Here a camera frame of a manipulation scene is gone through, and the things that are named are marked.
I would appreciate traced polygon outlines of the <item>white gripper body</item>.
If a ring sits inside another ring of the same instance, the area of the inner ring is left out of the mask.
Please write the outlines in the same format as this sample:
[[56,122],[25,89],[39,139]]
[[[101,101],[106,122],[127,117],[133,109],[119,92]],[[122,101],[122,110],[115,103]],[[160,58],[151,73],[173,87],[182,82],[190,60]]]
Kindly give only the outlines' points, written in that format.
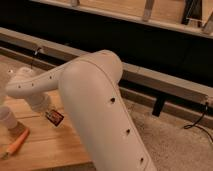
[[31,109],[38,113],[45,112],[49,108],[50,104],[50,96],[45,93],[33,95],[30,100]]

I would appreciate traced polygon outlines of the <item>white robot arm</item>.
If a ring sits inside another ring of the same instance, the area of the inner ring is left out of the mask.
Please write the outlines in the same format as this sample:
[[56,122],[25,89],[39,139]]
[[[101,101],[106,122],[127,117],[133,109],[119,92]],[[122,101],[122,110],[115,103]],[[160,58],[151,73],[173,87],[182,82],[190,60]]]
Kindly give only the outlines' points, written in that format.
[[120,58],[101,50],[37,76],[20,69],[6,93],[36,108],[41,93],[57,90],[97,171],[157,171],[121,97],[122,74]]

